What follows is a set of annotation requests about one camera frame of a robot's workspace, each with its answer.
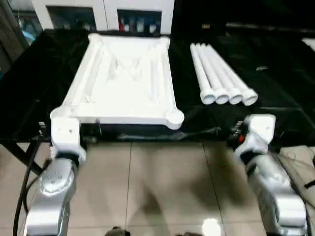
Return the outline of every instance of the white pipe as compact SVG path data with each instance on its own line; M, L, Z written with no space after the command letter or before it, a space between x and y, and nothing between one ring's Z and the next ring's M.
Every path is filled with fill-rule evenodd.
M73 80L70 89L63 100L63 105L79 104L83 96L85 85L90 78L90 72L94 67L94 61L99 48L102 46L102 39L96 33L89 35L89 46L80 63L75 79Z
M211 51L209 50L209 46L206 47L204 44L202 44L201 48L202 50L205 51L205 54L208 57L209 63L212 66L221 84L227 90L228 96L229 96L229 102L232 105L240 103L243 100L243 95L241 91L233 85L228 75L225 74L225 72L222 70L220 64L218 64L216 58L213 57Z
M168 98L168 111L165 114L167 123L165 124L170 129L179 129L184 122L184 113L176 108L175 94L173 89L172 74L168 58L167 48L163 48L161 53L161 62L164 79L169 81L170 86L165 87L166 97Z
M225 88L222 87L220 80L211 68L204 52L202 51L200 44L196 44L196 49L201 60L201 64L206 72L207 78L210 82L212 89L215 91L216 103L224 104L228 101L228 95Z
M165 78L164 78L164 71L162 65L162 57L161 57L161 48L157 47L155 52L155 64L157 68L157 87L158 87L158 100L163 107L168 107L169 103L167 101L167 91L165 90Z
M216 100L214 91L210 87L209 81L205 74L204 69L202 68L201 61L196 51L194 44L190 45L190 51L192 56L193 65L197 74L197 79L200 87L200 98L203 104L211 104Z
M254 104L257 99L257 93L252 89L249 88L242 79L233 71L233 69L225 62L225 60L216 52L216 50L209 45L209 52L217 59L217 62L221 65L222 69L225 73L229 76L232 83L237 87L243 95L243 103L245 106L250 106Z

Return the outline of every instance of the tile floor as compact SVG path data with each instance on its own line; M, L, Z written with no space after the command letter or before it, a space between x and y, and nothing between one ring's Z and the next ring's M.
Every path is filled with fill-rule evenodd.
M37 162L48 156L42 144ZM24 171L0 146L1 236L12 235ZM222 236L266 234L243 166L224 143L103 143L89 146L80 169L68 235L104 236L113 226L132 236L201 233L208 218L218 220ZM24 219L21 213L21 227Z

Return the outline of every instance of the pvc pipe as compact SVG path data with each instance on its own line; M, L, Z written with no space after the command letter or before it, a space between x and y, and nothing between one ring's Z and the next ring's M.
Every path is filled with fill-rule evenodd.
M163 104L163 107L168 108L169 103L167 102L167 94L164 88L165 78L162 65L161 48L157 48L154 63L157 69L158 100L161 104Z
M168 58L168 51L166 48L163 49L161 55L162 69L164 74L164 79L168 80L170 83L169 87L165 87L166 97L168 99L168 111L165 113L165 118L167 119L166 126L170 129L179 129L184 122L184 113L176 108L176 101L172 83L172 74Z
M200 98L203 104L212 104L216 97L214 95L214 91L210 87L209 81L205 74L204 69L202 68L202 64L200 58L197 54L196 47L194 44L190 45L190 51L192 56L193 65L195 67L195 71L197 74L197 79L200 87Z
M228 101L228 95L225 88L222 87L220 80L217 78L217 75L211 68L204 52L202 51L200 44L196 44L196 49L201 60L201 64L206 72L207 78L215 91L216 103L224 104Z
M216 50L209 45L209 52L217 59L217 62L221 65L222 69L229 76L232 83L237 87L243 95L243 103L245 106L254 104L258 99L258 94L249 88L243 80L233 71L233 69L225 62L225 60L216 52Z
M102 46L102 38L96 34L89 35L90 44L84 53L83 59L76 72L75 79L73 80L69 91L63 100L63 105L79 104L83 95L84 87L89 79L89 73L94 65L95 56Z
M85 87L86 99L90 98L93 102L101 100L102 96L104 95L103 88L106 86L108 74L110 73L111 67L113 66L112 63L114 58L114 55L108 50L105 44L101 46L99 51L101 52L101 55L99 55L101 60L99 63L100 65L98 66L98 69L94 69L96 75L91 76Z
M206 52L210 65L212 66L223 87L227 90L229 102L232 105L240 103L243 100L243 95L241 91L233 85L228 75L225 74L220 64L218 64L216 58L212 56L211 52L209 51L209 46L206 47L203 44L201 45L201 48Z

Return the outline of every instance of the robotic arm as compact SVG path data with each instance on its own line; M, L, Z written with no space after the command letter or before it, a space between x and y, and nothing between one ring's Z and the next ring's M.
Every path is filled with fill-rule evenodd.
M27 236L67 235L77 171L86 160L80 145L79 121L52 119L52 143L54 159L38 179L38 191L26 219Z
M251 115L239 122L229 139L235 157L244 163L267 235L305 236L304 202L291 187L283 167L268 151L274 136L273 115Z
M245 165L268 235L307 235L306 209L291 187L290 178L268 151L274 135L273 115L252 115L239 122L229 138L234 155ZM86 160L80 145L79 121L52 119L54 160L39 177L38 191L27 215L28 236L66 236L70 200L76 190L76 174ZM125 236L113 229L106 235Z

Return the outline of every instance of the white plastic rod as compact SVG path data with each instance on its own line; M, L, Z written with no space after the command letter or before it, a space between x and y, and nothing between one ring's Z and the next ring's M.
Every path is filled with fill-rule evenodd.
M96 70L96 76L91 76L85 87L86 99L90 99L90 101L88 100L87 102L96 102L102 97L104 93L103 88L106 86L108 74L114 60L113 55L108 51L106 45L103 44L99 51L102 52L100 55L101 62L99 69L98 71Z
M210 85L212 89L215 91L215 98L216 103L218 104L224 104L228 101L228 95L225 88L223 88L222 84L220 83L220 80L218 79L217 75L213 71L209 61L207 60L207 57L205 56L205 53L202 51L200 44L196 44L196 49L199 55L199 58L201 60L201 64L203 66L203 69L206 72L207 78L210 82Z
M69 105L71 103L78 104L80 103L80 99L83 96L84 87L90 78L90 72L94 67L96 55L98 54L98 50L102 46L102 40L98 34L90 34L89 41L90 44L76 73L77 79L73 80L73 83L71 84L71 87L63 101L63 105Z
M172 74L171 68L168 59L168 51L166 48L163 49L161 53L161 62L162 62L162 69L164 74L165 82L169 82L170 86L165 87L165 92L168 100L168 111L166 112L165 116L167 118L167 123L165 124L170 129L179 129L184 122L184 113L176 108L176 101L172 83Z
M196 47L194 44L190 45L190 51L192 56L193 65L195 67L197 79L200 87L200 98L203 104L211 104L216 100L214 91L210 87L209 81L205 74L200 58L197 54Z
M250 106L254 104L257 99L257 93L252 89L249 88L242 79L233 71L233 69L225 62L225 60L216 52L216 50L209 45L209 52L217 59L217 62L221 65L222 69L225 73L229 76L232 83L237 87L243 95L243 103L245 106Z
M201 49L205 51L205 54L208 57L210 65L212 66L214 72L216 73L223 87L227 90L229 102L232 105L240 103L243 100L243 95L241 91L238 88L236 88L230 81L228 75L223 71L220 64L217 62L216 58L212 55L209 46L206 47L203 44L201 45Z

